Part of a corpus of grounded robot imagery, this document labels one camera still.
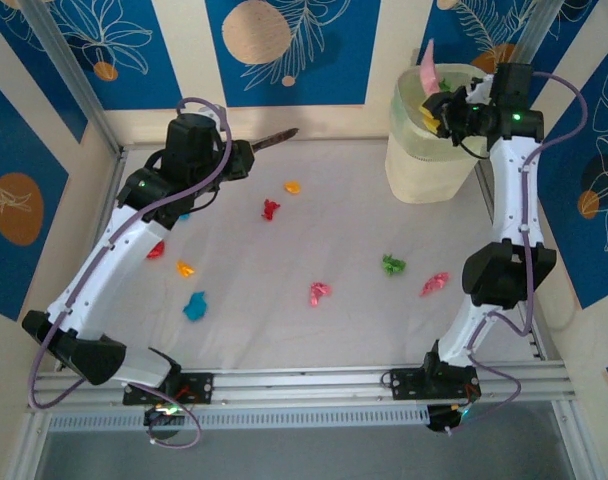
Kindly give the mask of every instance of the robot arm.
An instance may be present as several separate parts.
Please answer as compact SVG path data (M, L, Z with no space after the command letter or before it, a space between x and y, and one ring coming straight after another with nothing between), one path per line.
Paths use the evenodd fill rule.
M108 306L120 285L170 233L180 215L193 208L197 197L216 194L223 181L246 178L255 151L297 133L291 129L254 145L232 141L231 154L222 166L225 149L214 116L210 109L178 113L169 124L165 148L126 180L106 230L79 273L46 312L30 311L22 322L38 343L46 343L56 358L93 385L117 379L175 395L180 366L160 352L127 349L106 336L114 321ZM199 190L182 195L191 188ZM179 198L151 208L172 196Z
M423 105L425 124L459 146L467 136L487 138L493 166L495 205L491 241L464 265L468 295L455 321L418 369L391 371L396 399L479 398L471 356L501 311L527 300L555 266L556 252L543 246L537 210L537 166L533 153L544 138L541 112L529 109L532 67L500 64L495 75L467 89L432 95Z

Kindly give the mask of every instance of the candy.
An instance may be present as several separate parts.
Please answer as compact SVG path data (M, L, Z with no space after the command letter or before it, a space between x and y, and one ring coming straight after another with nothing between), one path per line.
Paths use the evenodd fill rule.
M402 273L406 268L406 262L393 258L393 255L384 255L384 257L382 257L382 268L390 277L395 273Z
M315 282L311 284L311 307L317 307L321 297L326 297L331 294L330 285L325 283Z
M266 200L264 200L264 213L262 214L262 217L264 217L267 221L270 222L271 220L273 220L273 214L275 213L275 210L280 208L280 206L281 205L279 203L273 202L267 198Z
M193 267L191 267L190 265L182 262L181 260L179 260L177 262L177 271L184 278L188 278L188 277L190 277L191 275L193 275L195 273L195 269Z
M420 293L420 297L427 295L435 290L441 290L446 286L446 282L448 282L450 275L448 272L438 273L437 275L433 275L428 282L424 284L424 288L422 289L422 293Z
M153 250L148 252L148 255L146 255L146 258L153 259L153 258L161 257L162 255L164 255L164 240L162 240L160 243L155 245L153 247Z
M197 292L191 295L188 305L186 305L184 310L182 310L192 322L196 322L206 314L208 305L204 300L204 294L205 292Z
M284 190L286 190L291 195L297 195L300 193L300 184L297 182L286 182L284 184Z

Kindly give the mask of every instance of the blue toy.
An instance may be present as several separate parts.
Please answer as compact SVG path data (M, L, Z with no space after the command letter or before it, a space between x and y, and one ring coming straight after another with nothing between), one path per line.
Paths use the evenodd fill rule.
M204 316L208 309L208 305L204 300L204 294L205 292L194 293L191 295L191 300L188 302L188 305L184 307L184 313L191 322L197 322Z

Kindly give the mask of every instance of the pink gummy candy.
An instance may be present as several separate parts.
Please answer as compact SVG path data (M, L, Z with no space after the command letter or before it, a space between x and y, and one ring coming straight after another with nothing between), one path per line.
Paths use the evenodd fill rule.
M325 283L315 282L311 284L311 307L317 307L320 297L325 297L331 294L330 285Z
M438 273L437 275L433 275L428 282L424 284L424 288L422 289L422 293L420 293L420 297L424 295L428 295L429 293L435 290L441 290L446 286L446 282L448 282L451 276L448 272Z
M435 62L433 61L433 48L433 39L431 38L428 41L426 51L420 63L420 82L427 97L440 92L440 80L435 69Z

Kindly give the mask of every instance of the red gummy candy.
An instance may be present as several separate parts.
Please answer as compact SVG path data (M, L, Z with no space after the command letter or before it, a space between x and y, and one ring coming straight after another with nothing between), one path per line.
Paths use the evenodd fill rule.
M273 220L273 213L275 213L275 210L280 208L280 206L281 205L279 203L272 202L267 198L266 200L264 200L264 213L262 214L262 217L264 217L267 221L270 222L271 220Z
M420 297L427 295L435 290L440 290L446 286L446 282L448 282L451 276L448 272L438 273L437 275L433 275L428 282L424 284L424 288L422 289L422 293L420 293Z
M153 259L157 257L161 257L164 254L164 240L153 247L153 250L148 252L146 258Z
M320 297L330 295L332 292L331 286L325 283L315 282L311 284L311 307L317 307Z

